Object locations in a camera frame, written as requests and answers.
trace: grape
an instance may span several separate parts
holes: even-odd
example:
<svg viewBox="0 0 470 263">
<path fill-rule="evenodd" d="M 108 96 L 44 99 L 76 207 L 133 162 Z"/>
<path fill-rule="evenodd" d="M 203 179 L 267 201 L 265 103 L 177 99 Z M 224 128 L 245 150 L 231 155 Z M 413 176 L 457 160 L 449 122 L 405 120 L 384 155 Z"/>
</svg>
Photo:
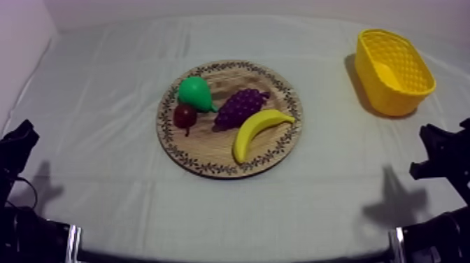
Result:
<svg viewBox="0 0 470 263">
<path fill-rule="evenodd" d="M 220 129 L 240 127 L 246 119 L 261 110 L 269 99 L 269 92 L 259 92 L 256 89 L 239 90 L 233 94 L 219 109 L 215 118 L 215 126 Z"/>
</svg>

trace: white tablecloth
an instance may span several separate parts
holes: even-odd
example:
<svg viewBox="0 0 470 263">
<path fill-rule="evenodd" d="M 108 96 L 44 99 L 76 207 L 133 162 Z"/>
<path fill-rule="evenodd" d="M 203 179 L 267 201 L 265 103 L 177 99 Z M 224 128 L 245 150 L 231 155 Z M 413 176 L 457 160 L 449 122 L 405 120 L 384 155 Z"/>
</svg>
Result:
<svg viewBox="0 0 470 263">
<path fill-rule="evenodd" d="M 23 176 L 38 212 L 84 228 L 84 248 L 171 260 L 314 260 L 381 250 L 386 231 L 464 205 L 444 179 L 414 181 L 427 158 L 421 125 L 458 131 L 470 117 L 470 52 L 401 32 L 437 80 L 404 119 L 359 102 L 347 65 L 370 26 L 307 17 L 171 17 L 58 36 L 6 131 L 30 119 L 41 135 Z M 175 78 L 205 62 L 248 59 L 299 93 L 304 130 L 292 153 L 246 180 L 194 176 L 155 132 Z M 11 200 L 31 202 L 19 183 Z"/>
</svg>

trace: yellow basket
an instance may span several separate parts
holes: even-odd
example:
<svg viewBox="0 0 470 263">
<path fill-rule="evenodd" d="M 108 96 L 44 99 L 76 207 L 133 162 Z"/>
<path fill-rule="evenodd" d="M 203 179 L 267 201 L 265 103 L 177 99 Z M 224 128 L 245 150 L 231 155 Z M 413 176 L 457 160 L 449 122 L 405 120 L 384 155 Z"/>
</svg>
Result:
<svg viewBox="0 0 470 263">
<path fill-rule="evenodd" d="M 413 112 L 436 88 L 434 77 L 411 42 L 382 29 L 359 34 L 355 68 L 371 105 L 385 115 Z"/>
</svg>

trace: plastic fruit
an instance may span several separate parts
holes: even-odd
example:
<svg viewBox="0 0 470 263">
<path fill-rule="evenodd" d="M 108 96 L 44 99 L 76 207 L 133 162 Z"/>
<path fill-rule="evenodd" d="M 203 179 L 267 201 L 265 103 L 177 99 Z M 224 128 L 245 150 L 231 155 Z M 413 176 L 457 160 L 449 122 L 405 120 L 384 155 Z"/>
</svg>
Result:
<svg viewBox="0 0 470 263">
<path fill-rule="evenodd" d="M 236 135 L 233 145 L 235 160 L 241 164 L 246 159 L 248 146 L 253 138 L 261 131 L 279 125 L 282 122 L 295 122 L 295 118 L 281 113 L 278 110 L 264 110 L 249 117 Z"/>
<path fill-rule="evenodd" d="M 240 90 L 233 94 L 220 108 L 214 120 L 221 130 L 240 127 L 251 115 L 261 110 L 269 99 L 269 92 L 255 89 Z"/>
<path fill-rule="evenodd" d="M 173 113 L 173 123 L 180 129 L 186 129 L 186 137 L 190 135 L 190 127 L 196 124 L 197 111 L 187 104 L 176 106 Z"/>
<path fill-rule="evenodd" d="M 217 112 L 212 104 L 212 94 L 207 82 L 201 77 L 189 77 L 183 80 L 178 90 L 181 103 L 189 104 L 200 111 Z"/>
</svg>

